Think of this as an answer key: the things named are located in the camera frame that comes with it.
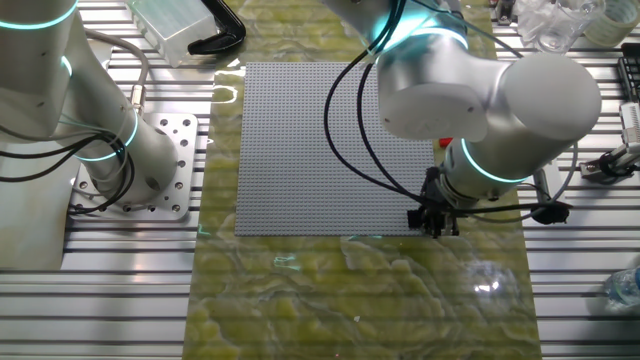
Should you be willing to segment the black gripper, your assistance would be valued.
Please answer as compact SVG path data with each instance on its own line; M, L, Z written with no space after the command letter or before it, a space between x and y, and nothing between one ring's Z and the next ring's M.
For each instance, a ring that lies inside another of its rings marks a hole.
M427 210L424 213L424 232L431 238L437 239L442 234L443 214L439 211L456 209L456 201L448 192L444 173L439 167L429 167L420 190L421 205ZM445 215L445 235L459 235L458 214L448 212Z

